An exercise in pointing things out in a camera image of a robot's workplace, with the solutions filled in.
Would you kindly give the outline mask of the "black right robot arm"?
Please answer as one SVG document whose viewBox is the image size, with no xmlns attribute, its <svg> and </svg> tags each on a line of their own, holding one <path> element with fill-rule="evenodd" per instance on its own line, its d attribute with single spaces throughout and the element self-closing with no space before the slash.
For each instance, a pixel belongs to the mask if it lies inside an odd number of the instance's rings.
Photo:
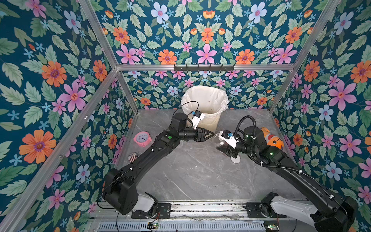
<svg viewBox="0 0 371 232">
<path fill-rule="evenodd" d="M 267 128 L 250 126 L 244 131 L 222 130 L 218 134 L 221 146 L 217 149 L 233 160 L 245 154 L 254 163 L 276 173 L 303 194 L 309 203 L 288 200 L 269 193 L 261 201 L 262 214 L 275 213 L 294 218 L 314 227 L 318 232 L 347 232 L 356 217 L 357 203 L 343 198 L 320 184 L 314 177 L 299 169 L 283 151 L 283 140 Z"/>
</svg>

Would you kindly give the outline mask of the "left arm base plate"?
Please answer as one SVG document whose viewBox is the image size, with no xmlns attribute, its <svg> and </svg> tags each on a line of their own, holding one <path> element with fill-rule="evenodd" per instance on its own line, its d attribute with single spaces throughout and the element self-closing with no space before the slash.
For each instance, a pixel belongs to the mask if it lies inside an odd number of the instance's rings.
<svg viewBox="0 0 371 232">
<path fill-rule="evenodd" d="M 172 205 L 170 203 L 157 203 L 148 211 L 133 210 L 132 219 L 169 219 L 171 215 Z"/>
</svg>

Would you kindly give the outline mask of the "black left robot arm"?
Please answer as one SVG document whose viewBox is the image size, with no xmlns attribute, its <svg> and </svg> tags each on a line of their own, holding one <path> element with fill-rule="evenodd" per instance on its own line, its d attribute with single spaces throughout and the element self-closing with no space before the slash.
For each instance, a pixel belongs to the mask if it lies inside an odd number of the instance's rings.
<svg viewBox="0 0 371 232">
<path fill-rule="evenodd" d="M 139 194 L 136 186 L 145 174 L 162 158 L 170 154 L 182 140 L 205 142 L 214 136 L 214 132 L 204 128 L 188 128 L 188 116 L 176 113 L 167 129 L 156 136 L 153 144 L 134 162 L 121 169 L 111 169 L 105 176 L 103 199 L 120 214 L 126 215 L 132 210 L 143 211 L 148 217 L 157 213 L 158 200 L 149 193 Z"/>
</svg>

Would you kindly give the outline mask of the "white round jar lid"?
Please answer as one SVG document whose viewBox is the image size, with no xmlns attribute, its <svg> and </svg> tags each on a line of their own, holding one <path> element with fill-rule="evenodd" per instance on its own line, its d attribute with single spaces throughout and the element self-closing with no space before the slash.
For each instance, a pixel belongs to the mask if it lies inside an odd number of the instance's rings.
<svg viewBox="0 0 371 232">
<path fill-rule="evenodd" d="M 231 157 L 231 161 L 235 164 L 238 164 L 241 162 L 241 157 L 240 156 L 237 156 L 236 158 L 234 157 Z"/>
</svg>

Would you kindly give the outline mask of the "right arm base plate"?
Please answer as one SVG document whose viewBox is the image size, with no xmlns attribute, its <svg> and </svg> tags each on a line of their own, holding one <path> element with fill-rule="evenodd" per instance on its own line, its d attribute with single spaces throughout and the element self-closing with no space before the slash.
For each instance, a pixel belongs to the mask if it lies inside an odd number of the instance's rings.
<svg viewBox="0 0 371 232">
<path fill-rule="evenodd" d="M 250 218 L 287 218 L 285 215 L 276 214 L 267 206 L 262 206 L 260 202 L 245 203 L 243 208 L 247 211 Z"/>
</svg>

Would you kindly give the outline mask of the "jar with white lid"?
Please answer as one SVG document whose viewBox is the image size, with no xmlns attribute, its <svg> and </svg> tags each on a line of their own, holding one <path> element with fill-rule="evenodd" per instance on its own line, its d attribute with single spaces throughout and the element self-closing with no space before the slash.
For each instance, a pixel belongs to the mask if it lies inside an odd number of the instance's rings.
<svg viewBox="0 0 371 232">
<path fill-rule="evenodd" d="M 213 142 L 216 148 L 224 148 L 228 145 L 223 139 L 219 138 L 218 134 L 213 137 Z"/>
</svg>

